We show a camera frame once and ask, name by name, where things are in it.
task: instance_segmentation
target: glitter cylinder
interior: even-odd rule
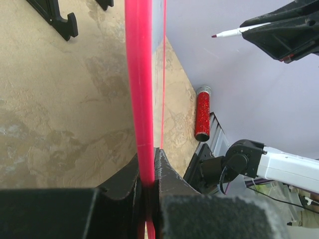
[[[211,90],[208,86],[202,86],[197,91],[197,109],[195,138],[200,142],[209,140],[209,97]]]

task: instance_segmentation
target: table surface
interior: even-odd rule
[[[27,1],[1,4],[0,187],[94,187],[136,153],[124,0],[59,0],[66,42]],[[197,146],[195,92],[166,42],[164,149],[184,174]]]

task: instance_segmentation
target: robotic arm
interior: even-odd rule
[[[285,153],[246,139],[230,146],[225,156],[203,158],[203,154],[209,153],[200,153],[192,159],[184,176],[184,180],[199,192],[218,184],[223,191],[223,183],[242,174],[319,193],[319,161],[315,159]]]
[[[264,147],[257,175],[319,193],[319,161]]]

